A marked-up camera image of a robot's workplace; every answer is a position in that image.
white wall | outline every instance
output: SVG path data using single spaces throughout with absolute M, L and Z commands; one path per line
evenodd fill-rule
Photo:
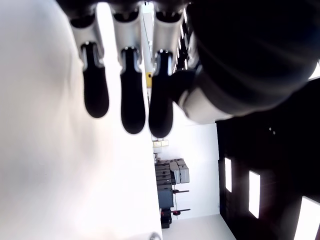
M 163 240 L 235 240 L 220 214 L 175 221 L 162 235 Z
M 93 119 L 71 29 L 56 1 L 1 5 L 1 240 L 161 234 L 150 132 L 145 126 L 133 136 L 122 127 L 121 68 L 106 4 L 98 16 L 110 108 Z
M 191 210 L 183 212 L 178 219 L 219 214 L 217 126 L 188 120 L 176 105 L 173 114 L 172 130 L 165 138 L 169 146 L 163 147 L 158 155 L 162 160 L 183 158 L 189 167 L 190 183 L 177 184 L 175 188 L 190 192 L 175 197 L 177 209 Z

black fingertip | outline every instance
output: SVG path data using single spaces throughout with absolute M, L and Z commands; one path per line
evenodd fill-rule
M 125 71 L 121 78 L 121 120 L 124 129 L 130 134 L 142 131 L 146 122 L 145 102 L 142 89 L 142 73 L 137 71 L 137 52 L 125 50 Z
M 109 109 L 105 67 L 95 65 L 93 43 L 84 48 L 87 60 L 87 68 L 83 71 L 85 108 L 93 118 L 102 118 Z

fluorescent light panel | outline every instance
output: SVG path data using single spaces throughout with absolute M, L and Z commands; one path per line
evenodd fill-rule
M 182 39 L 184 39 L 185 35 L 184 35 L 184 30 L 183 30 L 183 28 L 182 28 L 182 24 L 180 25 L 180 30 L 181 30 Z
M 317 63 L 315 70 L 313 72 L 313 74 L 309 77 L 309 79 L 313 79 L 313 78 L 317 78 L 320 77 L 320 66 L 319 63 Z
M 232 169 L 231 160 L 229 158 L 224 158 L 224 170 L 225 170 L 225 188 L 232 193 Z
M 249 211 L 258 219 L 260 208 L 260 175 L 249 171 Z
M 303 196 L 294 240 L 315 240 L 320 224 L 320 204 Z
M 186 13 L 186 9 L 183 9 L 183 16 L 184 16 L 184 21 L 185 21 L 185 23 L 187 23 L 187 13 Z

